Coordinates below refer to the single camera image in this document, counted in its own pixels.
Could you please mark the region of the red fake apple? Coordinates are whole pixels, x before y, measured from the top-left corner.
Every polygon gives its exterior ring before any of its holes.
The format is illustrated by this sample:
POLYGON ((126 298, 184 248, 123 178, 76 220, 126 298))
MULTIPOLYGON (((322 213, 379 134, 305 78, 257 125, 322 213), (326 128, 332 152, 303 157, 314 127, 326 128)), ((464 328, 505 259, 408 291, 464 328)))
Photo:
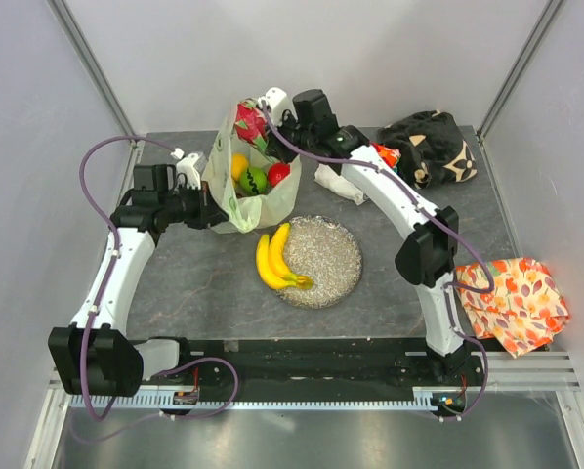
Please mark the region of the red fake apple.
POLYGON ((286 163, 278 162, 273 164, 267 172, 269 185, 272 188, 276 187, 290 174, 290 171, 290 166, 286 163))

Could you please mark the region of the red fake dragon fruit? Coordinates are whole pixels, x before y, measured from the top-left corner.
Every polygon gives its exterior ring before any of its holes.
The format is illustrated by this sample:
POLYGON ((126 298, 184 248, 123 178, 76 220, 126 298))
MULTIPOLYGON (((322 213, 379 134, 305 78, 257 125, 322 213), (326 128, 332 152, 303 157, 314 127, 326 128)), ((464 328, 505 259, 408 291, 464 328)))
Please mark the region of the red fake dragon fruit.
POLYGON ((237 104, 233 127, 240 140, 266 154, 267 122, 255 100, 245 99, 237 104))

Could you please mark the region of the green fake round fruit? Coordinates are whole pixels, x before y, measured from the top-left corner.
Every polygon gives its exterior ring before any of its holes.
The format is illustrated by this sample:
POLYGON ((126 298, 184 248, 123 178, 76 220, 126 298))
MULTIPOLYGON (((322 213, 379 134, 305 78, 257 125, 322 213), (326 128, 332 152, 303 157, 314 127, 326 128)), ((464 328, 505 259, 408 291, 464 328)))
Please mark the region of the green fake round fruit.
POLYGON ((264 194, 268 187, 267 175, 261 168, 250 166, 241 173, 239 185, 247 195, 264 194))

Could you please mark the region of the avocado print plastic bag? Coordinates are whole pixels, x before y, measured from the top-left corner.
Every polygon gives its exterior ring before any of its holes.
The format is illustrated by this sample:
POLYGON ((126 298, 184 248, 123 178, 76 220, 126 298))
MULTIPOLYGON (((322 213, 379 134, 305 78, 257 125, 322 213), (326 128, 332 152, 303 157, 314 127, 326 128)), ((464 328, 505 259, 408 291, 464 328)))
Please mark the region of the avocado print plastic bag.
POLYGON ((249 167, 259 167, 267 175, 276 161, 261 154, 240 140, 233 123, 236 106, 227 115, 210 151, 203 179, 208 183, 216 203, 229 215, 229 220, 214 228, 218 233, 249 233, 256 229, 272 227, 291 214, 296 204, 302 163, 297 156, 290 164, 290 174, 276 187, 269 183, 261 195, 247 195, 233 183, 230 169, 234 153, 242 153, 249 160, 249 167))

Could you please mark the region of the yellow fake banana bunch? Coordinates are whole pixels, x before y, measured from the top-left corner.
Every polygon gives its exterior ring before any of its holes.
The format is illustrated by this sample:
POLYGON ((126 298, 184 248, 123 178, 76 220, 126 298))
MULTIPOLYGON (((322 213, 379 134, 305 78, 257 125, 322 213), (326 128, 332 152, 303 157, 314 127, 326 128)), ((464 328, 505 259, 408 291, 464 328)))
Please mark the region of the yellow fake banana bunch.
POLYGON ((256 268, 262 282, 273 290, 313 287, 309 277, 295 274, 286 264, 283 251, 291 232, 289 222, 281 224, 273 235, 263 234, 256 248, 256 268))

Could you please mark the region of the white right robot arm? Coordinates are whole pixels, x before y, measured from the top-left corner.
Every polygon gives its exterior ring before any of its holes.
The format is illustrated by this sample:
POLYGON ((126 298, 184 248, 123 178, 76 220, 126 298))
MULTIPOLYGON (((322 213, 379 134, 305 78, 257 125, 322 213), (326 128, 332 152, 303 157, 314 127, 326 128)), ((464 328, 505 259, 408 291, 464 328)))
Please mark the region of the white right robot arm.
POLYGON ((451 383, 462 372, 455 354, 464 344, 456 318, 453 286, 459 216, 418 194, 381 158, 364 133, 342 126, 319 89, 289 98, 272 88, 258 100, 268 125, 269 152, 284 159, 293 154, 332 168, 362 190, 388 217, 403 240, 396 269, 418 295, 426 343, 434 352, 427 372, 436 383, 451 383))

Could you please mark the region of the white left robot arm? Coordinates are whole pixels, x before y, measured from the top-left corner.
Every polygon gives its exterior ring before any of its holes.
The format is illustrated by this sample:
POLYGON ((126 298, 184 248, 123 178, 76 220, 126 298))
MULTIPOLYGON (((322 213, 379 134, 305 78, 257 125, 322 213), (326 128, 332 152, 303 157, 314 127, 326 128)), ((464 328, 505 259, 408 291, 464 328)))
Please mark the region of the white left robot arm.
POLYGON ((175 224, 209 229, 228 220, 200 172, 187 159, 137 165, 133 187, 111 213, 104 257, 79 311, 66 327, 54 328, 50 354, 70 395, 132 397, 141 383, 161 373, 186 383, 193 360, 177 338, 132 342, 127 318, 146 263, 161 235, 175 224))

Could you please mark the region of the speckled ceramic plate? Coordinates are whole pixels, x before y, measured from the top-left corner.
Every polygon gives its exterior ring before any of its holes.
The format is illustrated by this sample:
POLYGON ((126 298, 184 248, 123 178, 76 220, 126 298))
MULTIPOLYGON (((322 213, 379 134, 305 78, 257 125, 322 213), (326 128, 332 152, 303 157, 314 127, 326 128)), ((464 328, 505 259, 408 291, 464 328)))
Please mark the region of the speckled ceramic plate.
POLYGON ((313 280, 313 287, 288 287, 276 292, 284 302, 299 308, 328 308, 350 295, 362 273, 361 248, 342 224, 319 215, 290 219, 283 243, 289 269, 313 280))

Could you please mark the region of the black beige patterned cloth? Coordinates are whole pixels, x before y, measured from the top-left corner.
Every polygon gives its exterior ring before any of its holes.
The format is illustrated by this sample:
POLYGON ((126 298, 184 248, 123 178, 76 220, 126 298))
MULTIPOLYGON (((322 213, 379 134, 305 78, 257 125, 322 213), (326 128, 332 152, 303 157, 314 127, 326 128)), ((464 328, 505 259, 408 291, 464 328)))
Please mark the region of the black beige patterned cloth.
POLYGON ((448 112, 416 112, 378 130, 377 143, 399 151, 397 172, 416 189, 464 183, 478 174, 473 154, 448 112))

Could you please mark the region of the orange floral cloth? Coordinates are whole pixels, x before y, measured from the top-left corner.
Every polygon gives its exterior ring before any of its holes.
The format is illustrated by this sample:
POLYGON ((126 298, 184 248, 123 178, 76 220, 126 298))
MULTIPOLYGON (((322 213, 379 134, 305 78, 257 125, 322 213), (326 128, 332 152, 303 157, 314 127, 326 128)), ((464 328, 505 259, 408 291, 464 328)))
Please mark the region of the orange floral cloth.
POLYGON ((495 338, 518 358, 551 343, 570 320, 566 303, 547 267, 532 258, 495 260, 487 264, 494 290, 483 293, 488 281, 473 263, 456 268, 458 297, 478 339, 495 338))

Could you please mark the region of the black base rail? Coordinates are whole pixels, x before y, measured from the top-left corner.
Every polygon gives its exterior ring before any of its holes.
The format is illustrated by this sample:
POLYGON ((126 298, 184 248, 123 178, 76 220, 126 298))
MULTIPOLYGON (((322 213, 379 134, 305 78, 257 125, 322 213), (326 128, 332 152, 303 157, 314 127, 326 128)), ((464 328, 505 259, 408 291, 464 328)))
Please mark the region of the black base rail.
POLYGON ((180 363, 218 357, 251 381, 370 381, 400 389, 417 386, 479 386, 484 365, 476 347, 465 344, 446 357, 422 338, 179 340, 180 363))

